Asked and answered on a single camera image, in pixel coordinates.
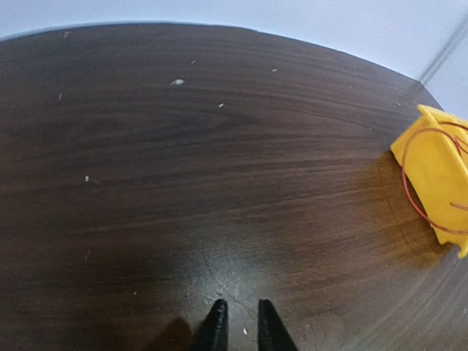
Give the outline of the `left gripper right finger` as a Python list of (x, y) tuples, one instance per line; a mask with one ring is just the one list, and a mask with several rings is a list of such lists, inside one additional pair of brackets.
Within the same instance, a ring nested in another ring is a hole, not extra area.
[(257, 346), (262, 351), (298, 351), (295, 342), (270, 300), (259, 300)]

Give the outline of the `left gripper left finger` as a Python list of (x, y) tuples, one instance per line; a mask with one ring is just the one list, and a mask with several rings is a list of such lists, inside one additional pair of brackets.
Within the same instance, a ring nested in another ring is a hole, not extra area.
[(220, 351), (228, 348), (228, 305), (226, 300), (215, 300), (209, 313), (196, 330), (190, 350)]

